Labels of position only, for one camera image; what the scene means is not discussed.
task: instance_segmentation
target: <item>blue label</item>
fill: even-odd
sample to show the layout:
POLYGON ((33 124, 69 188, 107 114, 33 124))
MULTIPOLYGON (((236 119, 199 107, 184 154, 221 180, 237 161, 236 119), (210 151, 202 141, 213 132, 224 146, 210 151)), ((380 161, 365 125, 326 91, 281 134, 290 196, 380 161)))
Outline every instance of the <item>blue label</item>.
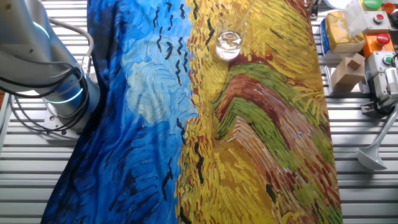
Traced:
POLYGON ((330 51, 329 38, 326 33, 326 19, 321 22, 319 33, 321 36, 322 54, 325 56, 330 51))

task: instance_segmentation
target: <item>painted cloth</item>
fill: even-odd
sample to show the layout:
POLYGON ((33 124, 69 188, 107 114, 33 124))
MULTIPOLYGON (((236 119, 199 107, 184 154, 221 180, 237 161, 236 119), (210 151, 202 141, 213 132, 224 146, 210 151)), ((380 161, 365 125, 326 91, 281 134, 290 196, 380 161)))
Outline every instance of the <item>painted cloth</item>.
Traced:
POLYGON ((302 0, 88 0, 100 103, 42 223, 342 223, 302 0))

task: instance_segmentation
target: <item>clear glass cup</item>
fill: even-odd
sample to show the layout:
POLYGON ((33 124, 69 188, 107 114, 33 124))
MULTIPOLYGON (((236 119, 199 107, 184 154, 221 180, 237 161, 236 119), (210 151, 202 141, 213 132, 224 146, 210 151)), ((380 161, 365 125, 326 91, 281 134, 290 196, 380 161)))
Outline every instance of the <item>clear glass cup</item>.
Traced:
POLYGON ((218 20, 216 53, 220 58, 231 60, 240 54, 247 28, 246 21, 236 14, 227 14, 218 20))

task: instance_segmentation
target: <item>red button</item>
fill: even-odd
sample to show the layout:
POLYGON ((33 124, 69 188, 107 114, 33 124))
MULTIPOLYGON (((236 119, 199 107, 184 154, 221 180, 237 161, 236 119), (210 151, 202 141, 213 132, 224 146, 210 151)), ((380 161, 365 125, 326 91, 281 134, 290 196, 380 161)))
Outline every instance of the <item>red button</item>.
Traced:
POLYGON ((377 35, 377 42, 381 45, 386 45, 390 42, 390 37, 388 34, 379 34, 377 35))
POLYGON ((383 21, 383 20, 384 20, 384 16, 381 15, 381 14, 378 14, 378 15, 376 16, 376 18, 377 18, 378 20, 380 20, 380 21, 383 21))

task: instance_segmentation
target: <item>cardboard box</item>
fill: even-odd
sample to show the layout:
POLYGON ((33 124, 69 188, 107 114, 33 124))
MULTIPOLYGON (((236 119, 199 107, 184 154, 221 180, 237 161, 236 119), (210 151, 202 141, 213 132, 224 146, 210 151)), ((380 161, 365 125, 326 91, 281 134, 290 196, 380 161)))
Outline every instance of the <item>cardboard box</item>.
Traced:
POLYGON ((349 93, 364 78, 365 58, 356 54, 353 58, 343 59, 331 75, 330 81, 334 92, 349 93))

